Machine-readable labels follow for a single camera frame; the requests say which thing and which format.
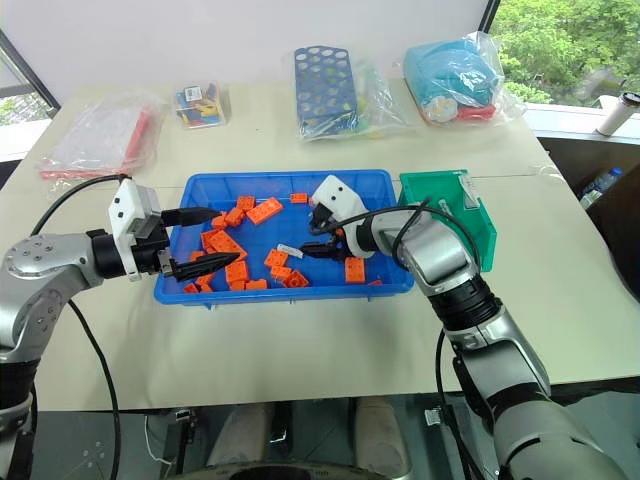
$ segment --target blue perforated board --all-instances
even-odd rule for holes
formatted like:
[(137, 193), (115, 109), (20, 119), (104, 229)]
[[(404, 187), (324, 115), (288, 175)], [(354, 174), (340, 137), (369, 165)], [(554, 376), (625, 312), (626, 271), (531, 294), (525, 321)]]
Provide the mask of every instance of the blue perforated board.
[[(189, 294), (182, 291), (188, 282), (160, 276), (154, 295), (160, 303), (205, 305), (223, 303), (266, 302), (274, 300), (305, 300), (321, 298), (377, 297), (408, 291), (413, 285), (409, 272), (400, 269), (380, 252), (365, 261), (366, 283), (347, 284), (344, 263), (305, 255), (289, 256), (287, 266), (309, 279), (306, 288), (284, 288), (273, 281), (264, 259), (279, 243), (299, 247), (304, 242), (326, 241), (328, 236), (309, 233), (311, 208), (307, 204), (292, 204), (289, 195), (311, 195), (327, 175), (335, 175), (360, 195), (370, 210), (396, 205), (389, 173), (384, 170), (340, 170), (325, 172), (224, 173), (194, 175), (187, 182), (181, 207), (203, 206), (229, 211), (241, 195), (256, 197), (261, 202), (276, 197), (284, 209), (260, 225), (246, 219), (239, 227), (227, 228), (227, 233), (249, 254), (247, 265), (253, 280), (265, 278), (267, 290), (230, 291), (224, 271), (216, 273), (212, 293)], [(200, 250), (200, 234), (210, 230), (209, 224), (173, 227), (171, 253), (178, 262), (186, 262), (194, 250)], [(380, 280), (382, 285), (367, 285)]]
[(357, 98), (349, 52), (323, 45), (294, 52), (296, 104), (303, 137), (355, 130)]

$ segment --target small plastic box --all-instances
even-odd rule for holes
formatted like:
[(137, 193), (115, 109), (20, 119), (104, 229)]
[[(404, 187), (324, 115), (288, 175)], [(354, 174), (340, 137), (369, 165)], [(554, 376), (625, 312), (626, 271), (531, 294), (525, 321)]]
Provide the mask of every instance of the small plastic box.
[[(410, 205), (420, 203), (425, 197), (429, 197), (429, 205), (442, 209), (441, 202), (451, 211), (451, 214), (460, 220), (467, 227), (469, 233), (478, 246), (482, 271), (488, 272), (493, 267), (493, 254), (496, 249), (496, 229), (489, 218), (487, 210), (484, 208), (482, 200), (476, 197), (477, 208), (465, 207), (465, 190), (460, 183), (460, 179), (468, 177), (467, 170), (446, 170), (443, 172), (423, 172), (423, 173), (401, 173), (400, 183), (402, 192), (400, 193), (400, 205)], [(438, 218), (449, 227), (457, 231), (456, 226), (442, 217)], [(464, 245), (472, 255), (471, 245), (462, 233), (457, 232), (464, 242)]]
[(193, 83), (177, 90), (176, 114), (186, 128), (224, 125), (220, 90), (213, 82)]
[[(293, 204), (292, 193), (312, 194), (327, 175), (336, 175), (362, 197), (370, 210), (396, 204), (391, 177), (384, 170), (344, 170), (324, 172), (278, 172), (199, 174), (187, 182), (181, 207), (204, 206), (230, 211), (238, 197), (256, 197), (256, 204), (275, 197), (283, 210), (260, 225), (245, 220), (229, 230), (229, 235), (248, 253), (245, 259), (252, 280), (267, 280), (266, 290), (230, 291), (225, 275), (216, 275), (211, 293), (187, 294), (182, 288), (189, 283), (176, 282), (173, 277), (159, 276), (155, 298), (164, 304), (205, 305), (224, 303), (265, 302), (275, 300), (305, 300), (322, 298), (376, 297), (395, 295), (411, 289), (413, 278), (394, 264), (391, 257), (377, 252), (365, 261), (366, 283), (380, 279), (383, 285), (347, 284), (344, 263), (326, 258), (296, 258), (289, 255), (286, 266), (298, 270), (309, 280), (305, 288), (285, 288), (271, 276), (271, 268), (264, 261), (279, 243), (299, 247), (304, 242), (326, 241), (328, 235), (315, 237), (309, 233), (307, 204)], [(171, 252), (179, 261), (188, 260), (194, 250), (200, 250), (200, 234), (210, 230), (209, 222), (191, 227), (173, 227)]]

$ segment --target water bottle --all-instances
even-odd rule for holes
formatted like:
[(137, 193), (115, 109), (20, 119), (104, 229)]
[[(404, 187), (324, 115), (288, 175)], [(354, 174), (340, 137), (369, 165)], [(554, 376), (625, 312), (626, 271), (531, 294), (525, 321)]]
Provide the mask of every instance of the water bottle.
[(589, 208), (593, 202), (604, 195), (604, 192), (609, 190), (611, 186), (616, 183), (618, 178), (622, 175), (622, 169), (614, 167), (608, 172), (601, 173), (596, 179), (591, 182), (582, 191), (582, 197), (580, 198), (580, 205), (584, 209)]

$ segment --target teal toy in bag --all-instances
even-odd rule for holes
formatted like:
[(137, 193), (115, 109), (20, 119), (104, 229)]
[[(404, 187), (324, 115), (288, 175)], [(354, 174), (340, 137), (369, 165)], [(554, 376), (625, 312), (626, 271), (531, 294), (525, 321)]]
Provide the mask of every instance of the teal toy in bag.
[(522, 102), (503, 89), (498, 51), (485, 33), (412, 47), (403, 67), (409, 90), (430, 123), (486, 123), (494, 115), (508, 120), (524, 113)]

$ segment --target white cylinder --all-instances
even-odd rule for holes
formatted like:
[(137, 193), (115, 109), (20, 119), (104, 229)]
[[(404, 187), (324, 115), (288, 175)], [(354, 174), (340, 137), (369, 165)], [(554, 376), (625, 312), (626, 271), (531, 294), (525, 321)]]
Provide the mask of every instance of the white cylinder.
[(596, 131), (602, 135), (613, 135), (634, 113), (640, 112), (640, 95), (625, 92), (618, 98), (618, 104), (607, 115)]

